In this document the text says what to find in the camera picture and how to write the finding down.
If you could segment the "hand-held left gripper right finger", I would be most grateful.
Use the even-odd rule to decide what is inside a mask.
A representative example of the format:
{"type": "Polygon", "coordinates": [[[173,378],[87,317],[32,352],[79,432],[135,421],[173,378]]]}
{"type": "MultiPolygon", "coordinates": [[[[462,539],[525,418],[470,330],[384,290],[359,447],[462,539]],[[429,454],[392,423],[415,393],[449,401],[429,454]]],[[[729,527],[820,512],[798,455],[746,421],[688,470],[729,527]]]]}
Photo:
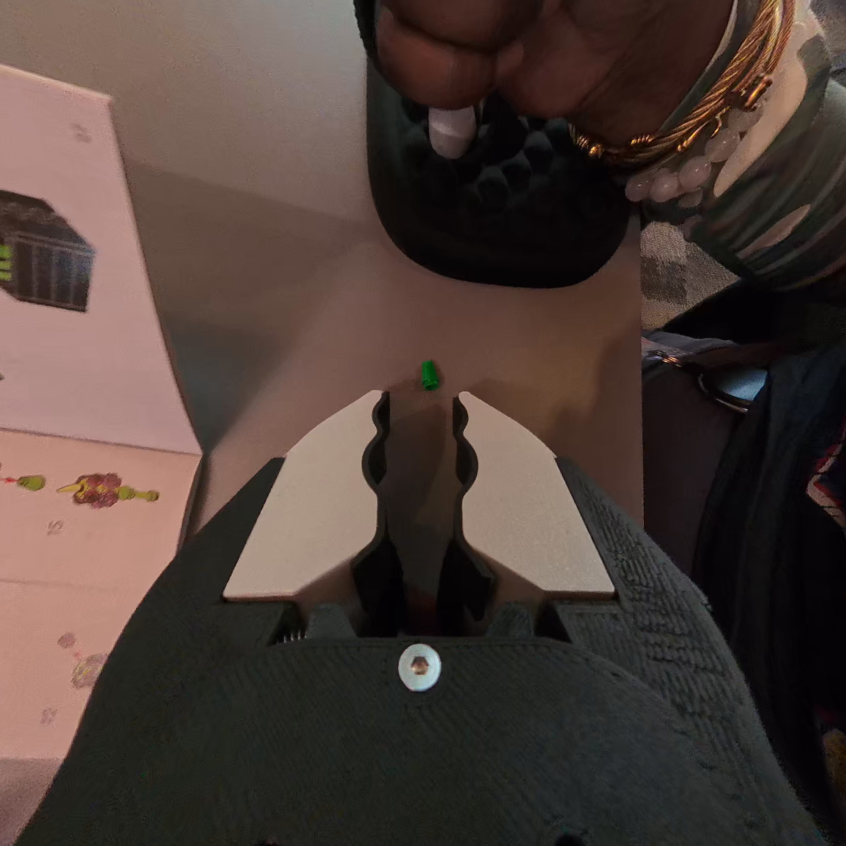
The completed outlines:
{"type": "Polygon", "coordinates": [[[486,622],[502,605],[610,601],[617,591],[557,458],[469,393],[453,399],[460,490],[443,558],[443,621],[486,622]]]}

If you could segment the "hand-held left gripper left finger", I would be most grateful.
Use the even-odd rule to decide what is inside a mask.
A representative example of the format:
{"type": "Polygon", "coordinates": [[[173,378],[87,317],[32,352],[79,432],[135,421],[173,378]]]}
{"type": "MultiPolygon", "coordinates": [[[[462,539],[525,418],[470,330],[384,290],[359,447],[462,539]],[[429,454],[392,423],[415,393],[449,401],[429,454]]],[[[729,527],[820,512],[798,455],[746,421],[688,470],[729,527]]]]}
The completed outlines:
{"type": "Polygon", "coordinates": [[[379,492],[389,430],[389,393],[369,392],[289,450],[226,601],[289,601],[303,615],[333,603],[354,622],[400,621],[400,561],[379,492]]]}

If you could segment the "white instruction booklet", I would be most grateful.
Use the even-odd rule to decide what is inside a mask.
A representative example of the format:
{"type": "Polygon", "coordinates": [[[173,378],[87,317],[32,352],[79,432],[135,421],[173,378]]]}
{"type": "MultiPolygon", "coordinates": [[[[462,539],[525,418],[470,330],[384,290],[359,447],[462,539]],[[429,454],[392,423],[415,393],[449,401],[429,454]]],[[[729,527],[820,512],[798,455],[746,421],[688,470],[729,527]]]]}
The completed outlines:
{"type": "Polygon", "coordinates": [[[201,449],[111,100],[1,70],[1,754],[63,758],[174,558],[201,449]]]}

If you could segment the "person's right forearm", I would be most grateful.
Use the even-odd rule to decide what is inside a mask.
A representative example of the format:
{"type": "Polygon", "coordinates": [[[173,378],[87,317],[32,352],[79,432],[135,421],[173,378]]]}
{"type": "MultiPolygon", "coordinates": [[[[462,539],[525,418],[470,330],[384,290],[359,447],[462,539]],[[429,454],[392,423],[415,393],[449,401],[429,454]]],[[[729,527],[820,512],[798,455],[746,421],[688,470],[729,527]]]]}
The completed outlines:
{"type": "Polygon", "coordinates": [[[731,278],[844,304],[844,144],[844,2],[797,2],[760,121],[702,204],[646,204],[644,288],[731,278]]]}

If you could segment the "grey desk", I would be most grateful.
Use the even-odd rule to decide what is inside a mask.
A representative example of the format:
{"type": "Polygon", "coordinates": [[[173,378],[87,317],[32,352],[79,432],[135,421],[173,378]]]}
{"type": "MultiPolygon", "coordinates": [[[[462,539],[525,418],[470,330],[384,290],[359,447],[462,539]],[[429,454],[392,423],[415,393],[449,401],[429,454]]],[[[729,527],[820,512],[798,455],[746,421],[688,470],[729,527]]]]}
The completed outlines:
{"type": "Polygon", "coordinates": [[[642,513],[640,255],[557,289],[461,281],[396,247],[367,168],[353,2],[2,2],[2,66],[111,100],[172,370],[202,453],[185,532],[108,654],[20,844],[625,842],[631,670],[509,603],[443,621],[469,392],[554,452],[602,535],[642,513]],[[434,360],[437,391],[420,366],[434,360]],[[223,598],[282,460],[390,395],[379,485],[400,621],[223,598]],[[622,775],[615,775],[617,769],[622,775]]]}

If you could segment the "person's right hand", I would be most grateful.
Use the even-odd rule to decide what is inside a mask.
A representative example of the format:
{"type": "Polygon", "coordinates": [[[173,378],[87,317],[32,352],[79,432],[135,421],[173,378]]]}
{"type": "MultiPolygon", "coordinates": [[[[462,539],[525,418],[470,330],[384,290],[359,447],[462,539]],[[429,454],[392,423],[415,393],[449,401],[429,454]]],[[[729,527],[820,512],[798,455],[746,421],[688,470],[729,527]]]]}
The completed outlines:
{"type": "Polygon", "coordinates": [[[658,130],[711,62],[731,1],[391,1],[375,27],[395,90],[457,110],[497,92],[610,145],[658,130]]]}

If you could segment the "black mesh cushion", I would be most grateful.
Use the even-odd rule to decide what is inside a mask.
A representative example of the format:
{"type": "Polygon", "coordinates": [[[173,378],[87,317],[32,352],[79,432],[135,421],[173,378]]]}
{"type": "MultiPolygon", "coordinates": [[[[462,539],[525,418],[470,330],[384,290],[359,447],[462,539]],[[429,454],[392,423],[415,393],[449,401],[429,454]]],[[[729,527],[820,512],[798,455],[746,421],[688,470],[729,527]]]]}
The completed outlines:
{"type": "Polygon", "coordinates": [[[470,149],[430,144],[428,110],[368,62],[367,168],[376,213],[409,259],[442,276],[524,289],[586,280],[616,252],[631,206],[622,185],[578,151],[563,119],[484,101],[470,149]]]}

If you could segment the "person's dark clothing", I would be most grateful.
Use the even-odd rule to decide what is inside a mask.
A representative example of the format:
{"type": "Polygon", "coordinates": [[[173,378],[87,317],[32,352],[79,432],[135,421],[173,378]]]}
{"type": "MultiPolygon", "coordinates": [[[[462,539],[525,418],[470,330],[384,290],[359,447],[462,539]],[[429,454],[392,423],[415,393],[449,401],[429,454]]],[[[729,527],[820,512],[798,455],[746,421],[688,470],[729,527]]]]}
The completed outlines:
{"type": "Polygon", "coordinates": [[[844,281],[733,285],[645,331],[642,373],[646,530],[844,843],[844,281]]]}

